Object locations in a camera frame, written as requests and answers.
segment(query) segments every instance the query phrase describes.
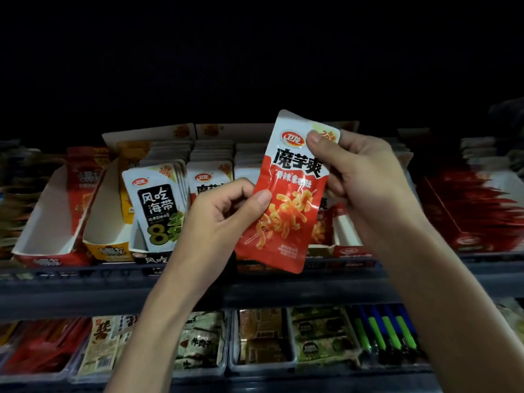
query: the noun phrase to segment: right hand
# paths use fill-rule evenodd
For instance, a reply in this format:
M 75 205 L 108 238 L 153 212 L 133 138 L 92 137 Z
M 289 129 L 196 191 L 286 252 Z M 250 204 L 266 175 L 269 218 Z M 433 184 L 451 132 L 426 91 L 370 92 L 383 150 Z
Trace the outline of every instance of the right hand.
M 391 146 L 383 139 L 340 131 L 338 144 L 315 131 L 308 148 L 331 164 L 326 192 L 345 203 L 364 246 L 388 255 L 403 229 L 431 227 L 411 191 Z

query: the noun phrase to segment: shelf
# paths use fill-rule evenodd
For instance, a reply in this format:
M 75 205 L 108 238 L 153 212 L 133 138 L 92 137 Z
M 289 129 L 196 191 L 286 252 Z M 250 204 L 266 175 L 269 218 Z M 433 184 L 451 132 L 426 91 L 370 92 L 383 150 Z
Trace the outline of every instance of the shelf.
M 70 385 L 68 383 L 35 383 L 32 385 L 1 385 L 9 393 L 88 393 L 102 392 L 104 385 Z M 442 392 L 433 373 L 416 374 L 368 374 L 348 377 L 290 377 L 288 379 L 265 380 L 264 378 L 229 378 L 212 383 L 187 383 L 171 386 L 172 392 L 264 393 L 274 391 L 343 391 L 347 393 L 393 393 L 393 392 Z
M 325 259 L 308 262 L 320 263 Z M 524 261 L 466 265 L 490 296 L 524 297 Z M 239 275 L 234 267 L 235 264 L 228 265 L 225 273 L 199 301 L 196 310 L 401 301 L 381 267 L 252 276 Z M 150 266 L 105 264 L 90 268 L 9 271 L 6 278 L 11 279 L 0 280 L 1 318 L 19 320 L 139 313 L 158 280 L 158 276 L 143 274 L 147 268 Z M 22 279 L 21 273 L 31 275 L 32 279 Z

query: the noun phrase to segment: forearm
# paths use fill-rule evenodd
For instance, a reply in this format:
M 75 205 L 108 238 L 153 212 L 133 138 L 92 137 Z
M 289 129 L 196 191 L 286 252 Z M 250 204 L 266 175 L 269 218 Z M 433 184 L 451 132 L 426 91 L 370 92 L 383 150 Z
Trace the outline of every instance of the forearm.
M 154 286 L 106 392 L 167 391 L 187 315 L 199 297 L 165 274 Z
M 444 391 L 520 391 L 524 346 L 475 277 L 429 223 L 397 231 L 381 261 Z

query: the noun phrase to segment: fingernail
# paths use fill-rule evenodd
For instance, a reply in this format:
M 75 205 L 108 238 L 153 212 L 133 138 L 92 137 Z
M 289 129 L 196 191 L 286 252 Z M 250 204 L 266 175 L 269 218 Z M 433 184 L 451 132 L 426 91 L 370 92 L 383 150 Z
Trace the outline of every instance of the fingernail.
M 315 130 L 311 130 L 308 134 L 308 138 L 311 142 L 317 144 L 322 139 L 322 136 Z
M 271 201 L 271 197 L 271 191 L 267 189 L 255 193 L 256 200 L 262 205 L 267 205 Z

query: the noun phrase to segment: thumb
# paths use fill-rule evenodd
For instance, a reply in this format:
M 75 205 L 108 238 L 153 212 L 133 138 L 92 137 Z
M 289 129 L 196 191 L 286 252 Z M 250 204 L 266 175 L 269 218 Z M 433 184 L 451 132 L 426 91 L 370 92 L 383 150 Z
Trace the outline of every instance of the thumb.
M 307 142 L 309 150 L 316 158 L 331 164 L 341 174 L 352 171 L 357 157 L 356 154 L 344 150 L 338 144 L 328 138 L 324 138 L 316 131 L 308 133 Z
M 228 229 L 232 237 L 239 238 L 250 224 L 258 220 L 269 206 L 271 198 L 272 193 L 267 189 L 261 190 L 248 198 L 237 212 L 227 219 Z

